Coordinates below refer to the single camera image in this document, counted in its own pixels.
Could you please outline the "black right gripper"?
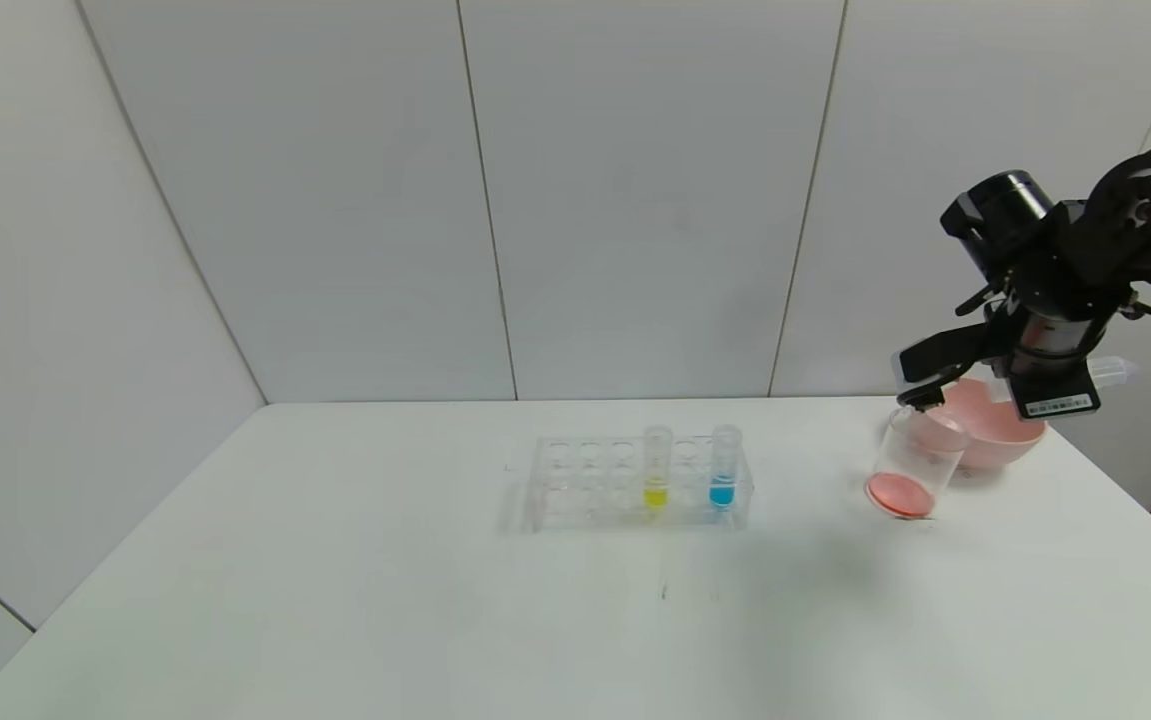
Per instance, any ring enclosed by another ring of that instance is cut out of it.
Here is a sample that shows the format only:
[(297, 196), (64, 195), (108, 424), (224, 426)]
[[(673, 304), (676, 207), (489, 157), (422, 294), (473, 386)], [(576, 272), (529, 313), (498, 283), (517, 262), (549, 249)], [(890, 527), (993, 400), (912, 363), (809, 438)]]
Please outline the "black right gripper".
[(1006, 386), (1019, 416), (1047, 420), (1100, 409), (1087, 361), (1100, 342), (1100, 319), (1070, 322), (1023, 311), (1005, 359)]

